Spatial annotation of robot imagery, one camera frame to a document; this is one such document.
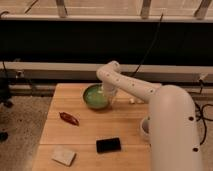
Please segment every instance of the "bowl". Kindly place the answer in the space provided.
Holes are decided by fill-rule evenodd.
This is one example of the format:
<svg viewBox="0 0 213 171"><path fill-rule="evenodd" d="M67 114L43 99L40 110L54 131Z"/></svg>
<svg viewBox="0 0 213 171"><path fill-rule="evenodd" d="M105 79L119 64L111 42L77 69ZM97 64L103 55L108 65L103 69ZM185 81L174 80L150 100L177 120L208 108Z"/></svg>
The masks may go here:
<svg viewBox="0 0 213 171"><path fill-rule="evenodd" d="M104 109L108 107L109 100L104 96L101 84L89 86L83 94L86 105L91 109Z"/></svg>

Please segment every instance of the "black wall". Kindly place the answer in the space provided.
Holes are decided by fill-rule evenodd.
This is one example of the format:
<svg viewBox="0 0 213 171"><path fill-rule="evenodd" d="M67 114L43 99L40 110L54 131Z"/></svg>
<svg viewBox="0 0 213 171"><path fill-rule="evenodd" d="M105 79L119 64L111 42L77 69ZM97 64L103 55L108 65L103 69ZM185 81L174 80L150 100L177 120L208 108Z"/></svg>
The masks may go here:
<svg viewBox="0 0 213 171"><path fill-rule="evenodd" d="M0 59L137 64L158 23L0 21ZM154 65L213 65L213 24L161 23L145 60Z"/></svg>

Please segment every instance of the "smartphone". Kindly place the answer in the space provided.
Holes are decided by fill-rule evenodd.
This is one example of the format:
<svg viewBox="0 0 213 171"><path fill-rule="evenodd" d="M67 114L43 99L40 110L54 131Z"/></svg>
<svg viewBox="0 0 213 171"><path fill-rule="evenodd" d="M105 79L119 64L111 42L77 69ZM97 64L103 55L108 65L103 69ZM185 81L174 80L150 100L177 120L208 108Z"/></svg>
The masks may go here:
<svg viewBox="0 0 213 171"><path fill-rule="evenodd" d="M119 138L102 139L96 141L96 149L98 153L121 150Z"/></svg>

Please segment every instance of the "red pepper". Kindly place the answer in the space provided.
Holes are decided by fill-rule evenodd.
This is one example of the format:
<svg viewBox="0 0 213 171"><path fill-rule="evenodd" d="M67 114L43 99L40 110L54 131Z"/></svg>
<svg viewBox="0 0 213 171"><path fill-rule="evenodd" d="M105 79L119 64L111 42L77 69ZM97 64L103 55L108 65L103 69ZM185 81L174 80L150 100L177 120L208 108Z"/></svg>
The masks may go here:
<svg viewBox="0 0 213 171"><path fill-rule="evenodd" d="M72 116L68 113L65 113L65 112L59 112L59 114L60 114L60 117L62 120L66 121L68 123L71 123L72 125L79 126L79 122L74 116Z"/></svg>

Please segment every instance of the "white cylinder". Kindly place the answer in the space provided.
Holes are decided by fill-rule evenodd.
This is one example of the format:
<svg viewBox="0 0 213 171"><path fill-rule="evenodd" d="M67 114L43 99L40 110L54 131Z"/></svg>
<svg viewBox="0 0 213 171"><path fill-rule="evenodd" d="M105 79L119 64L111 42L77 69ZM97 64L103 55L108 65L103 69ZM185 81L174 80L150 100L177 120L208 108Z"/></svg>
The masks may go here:
<svg viewBox="0 0 213 171"><path fill-rule="evenodd" d="M162 86L149 103L152 171L202 171L195 105L177 86Z"/></svg>
<svg viewBox="0 0 213 171"><path fill-rule="evenodd" d="M155 90L161 86L121 75L119 72L120 66L116 61L112 61L97 70L97 77L103 81L103 91L106 95L118 87L148 102Z"/></svg>

